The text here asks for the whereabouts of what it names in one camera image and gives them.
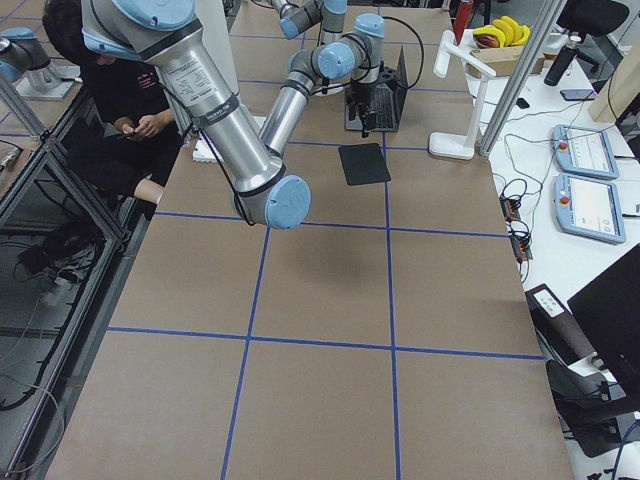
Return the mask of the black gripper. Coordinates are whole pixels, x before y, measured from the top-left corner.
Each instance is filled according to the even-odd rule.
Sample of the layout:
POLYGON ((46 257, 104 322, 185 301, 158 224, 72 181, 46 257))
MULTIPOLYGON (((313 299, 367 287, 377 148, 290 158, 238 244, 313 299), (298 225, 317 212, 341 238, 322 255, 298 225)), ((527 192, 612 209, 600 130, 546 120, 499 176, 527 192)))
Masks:
POLYGON ((360 118, 363 138, 376 129, 376 118, 393 117, 397 87, 397 71, 385 66, 375 82, 351 81, 345 93, 345 114, 349 122, 360 118))

